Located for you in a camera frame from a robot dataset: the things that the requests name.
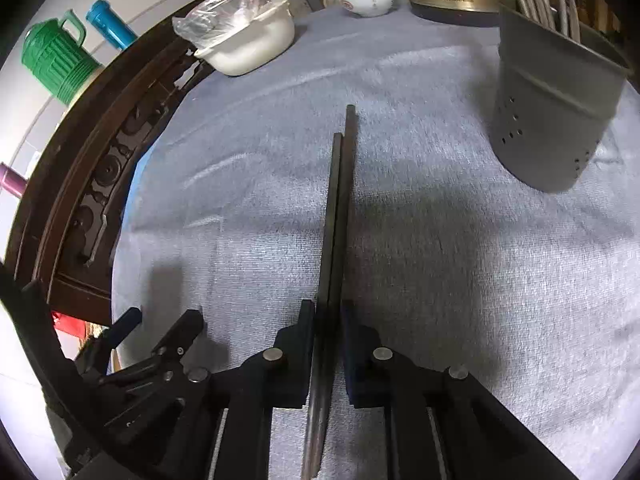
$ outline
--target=gray plastic container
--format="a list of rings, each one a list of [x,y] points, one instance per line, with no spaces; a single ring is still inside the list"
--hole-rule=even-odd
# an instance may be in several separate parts
[[[569,189],[616,113],[631,70],[599,33],[582,44],[500,2],[500,76],[490,142],[514,176],[545,192]]]

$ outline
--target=blue tumbler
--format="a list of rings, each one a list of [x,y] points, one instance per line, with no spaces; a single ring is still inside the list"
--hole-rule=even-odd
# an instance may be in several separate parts
[[[97,0],[86,14],[86,20],[115,48],[124,50],[138,38],[120,16],[111,10],[106,0]]]

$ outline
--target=plastic bag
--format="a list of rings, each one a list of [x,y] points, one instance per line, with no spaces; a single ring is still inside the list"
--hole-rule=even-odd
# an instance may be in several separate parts
[[[283,0],[204,0],[184,18],[172,18],[175,33],[200,49],[215,46]]]

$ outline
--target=gray tablecloth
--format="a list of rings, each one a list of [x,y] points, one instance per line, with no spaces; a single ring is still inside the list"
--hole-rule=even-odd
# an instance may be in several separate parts
[[[569,192],[513,178],[486,137],[497,29],[332,8],[260,69],[214,73],[138,170],[113,315],[140,306],[125,364],[187,308],[212,370],[269,347],[316,293],[332,133],[359,113],[345,291],[416,364],[465,363],[581,479],[640,437],[640,98],[627,86]],[[271,478],[299,476],[305,411],[276,410]],[[335,381],[322,478],[385,477],[383,416]]]

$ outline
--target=green thermos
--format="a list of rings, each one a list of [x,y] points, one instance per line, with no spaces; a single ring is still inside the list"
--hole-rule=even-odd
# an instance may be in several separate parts
[[[66,21],[78,30],[78,40],[62,28]],[[60,20],[33,25],[24,38],[22,64],[65,105],[100,66],[82,48],[85,36],[84,25],[72,10],[68,10]]]

